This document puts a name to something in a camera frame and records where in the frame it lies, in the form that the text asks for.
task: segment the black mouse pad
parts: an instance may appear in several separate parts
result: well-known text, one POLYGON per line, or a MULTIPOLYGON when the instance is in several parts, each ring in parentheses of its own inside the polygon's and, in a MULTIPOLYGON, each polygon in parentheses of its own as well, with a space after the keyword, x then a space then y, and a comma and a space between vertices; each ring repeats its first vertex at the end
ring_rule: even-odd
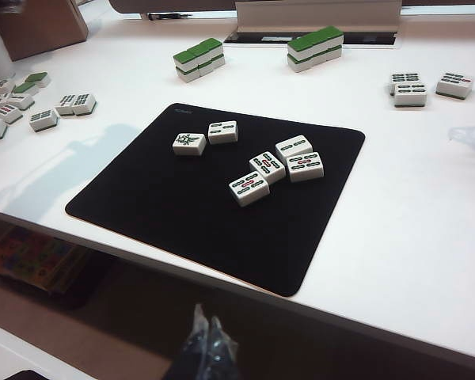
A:
POLYGON ((282 296, 293 295, 333 212, 364 134, 187 104, 170 105, 66 206, 66 212, 194 260, 282 296), (236 120, 236 143, 209 145, 201 157, 176 156, 179 133, 207 134, 236 120), (250 173, 249 160, 304 135, 325 176, 291 183, 239 207, 229 183, 250 173))

